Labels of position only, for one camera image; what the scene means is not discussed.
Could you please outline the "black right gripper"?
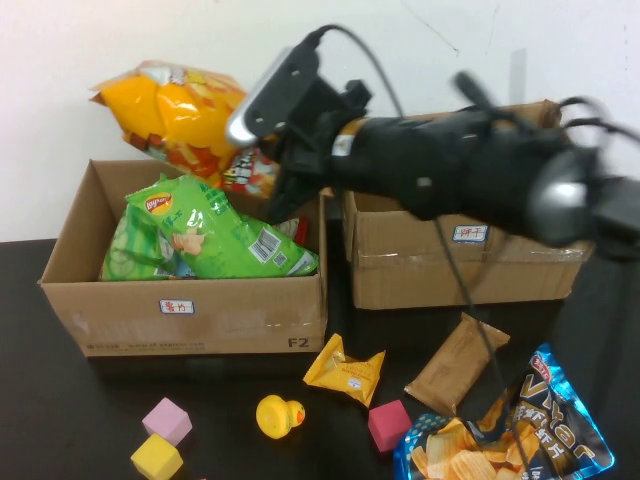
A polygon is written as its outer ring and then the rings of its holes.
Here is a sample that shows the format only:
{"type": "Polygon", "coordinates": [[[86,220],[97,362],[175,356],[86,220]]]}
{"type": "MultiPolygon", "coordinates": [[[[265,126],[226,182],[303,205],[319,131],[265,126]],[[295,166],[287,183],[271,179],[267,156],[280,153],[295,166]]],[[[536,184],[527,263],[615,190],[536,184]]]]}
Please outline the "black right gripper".
{"type": "Polygon", "coordinates": [[[342,91],[320,76],[286,119],[279,146],[280,172],[268,202],[271,223],[280,223],[316,199],[329,184],[334,140],[352,120],[367,113],[371,92],[361,80],[350,80],[342,91]]]}

